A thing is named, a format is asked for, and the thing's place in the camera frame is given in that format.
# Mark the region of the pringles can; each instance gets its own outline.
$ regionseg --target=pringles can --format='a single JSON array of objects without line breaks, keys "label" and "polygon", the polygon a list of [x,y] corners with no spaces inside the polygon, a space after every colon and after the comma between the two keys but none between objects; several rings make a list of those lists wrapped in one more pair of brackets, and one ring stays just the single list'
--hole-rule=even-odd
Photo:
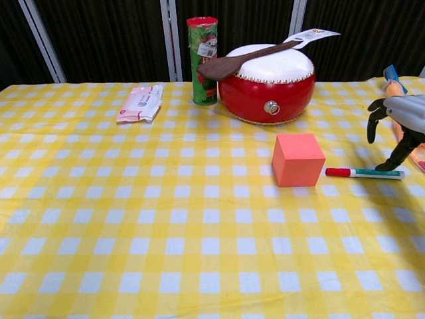
[{"label": "pringles can", "polygon": [[217,57],[217,23],[213,17],[187,19],[191,52],[193,102],[211,105],[217,102],[217,82],[197,72],[198,65]]}]

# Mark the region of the red drum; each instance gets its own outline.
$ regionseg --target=red drum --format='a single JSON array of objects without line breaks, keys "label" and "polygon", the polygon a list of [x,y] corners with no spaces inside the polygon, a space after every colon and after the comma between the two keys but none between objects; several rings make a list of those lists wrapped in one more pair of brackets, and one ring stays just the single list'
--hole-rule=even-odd
[{"label": "red drum", "polygon": [[[246,45],[227,56],[251,53],[272,45]],[[313,63],[288,49],[245,62],[237,74],[218,83],[222,103],[246,122],[281,124],[297,118],[313,95]]]}]

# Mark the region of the orange foam cube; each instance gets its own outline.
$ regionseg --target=orange foam cube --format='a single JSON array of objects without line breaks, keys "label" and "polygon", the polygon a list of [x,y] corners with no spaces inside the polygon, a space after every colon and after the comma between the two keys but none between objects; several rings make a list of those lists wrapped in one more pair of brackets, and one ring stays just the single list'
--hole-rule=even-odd
[{"label": "orange foam cube", "polygon": [[272,166],[279,187],[314,186],[325,154],[313,134],[278,134]]}]

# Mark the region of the wet wipes package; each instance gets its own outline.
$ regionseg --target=wet wipes package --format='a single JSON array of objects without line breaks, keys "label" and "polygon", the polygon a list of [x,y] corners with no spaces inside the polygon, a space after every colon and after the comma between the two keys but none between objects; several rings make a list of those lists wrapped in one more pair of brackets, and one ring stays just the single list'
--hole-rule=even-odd
[{"label": "wet wipes package", "polygon": [[151,123],[161,107],[162,93],[162,85],[134,88],[117,115],[117,123],[142,120]]}]

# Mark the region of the black curtain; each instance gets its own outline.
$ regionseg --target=black curtain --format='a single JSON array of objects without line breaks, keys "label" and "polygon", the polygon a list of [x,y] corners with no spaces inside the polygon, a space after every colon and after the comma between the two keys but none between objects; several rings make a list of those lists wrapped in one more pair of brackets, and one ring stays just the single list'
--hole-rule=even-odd
[{"label": "black curtain", "polygon": [[294,0],[176,0],[183,80],[191,80],[186,19],[218,18],[218,56],[254,43],[288,37]]},{"label": "black curtain", "polygon": [[423,0],[308,0],[303,30],[342,34],[307,45],[320,81],[357,81],[383,76],[394,64],[399,75],[418,76],[425,65]]},{"label": "black curtain", "polygon": [[35,3],[67,81],[169,80],[159,1]]},{"label": "black curtain", "polygon": [[0,91],[12,84],[51,83],[18,1],[0,0],[0,8]]}]

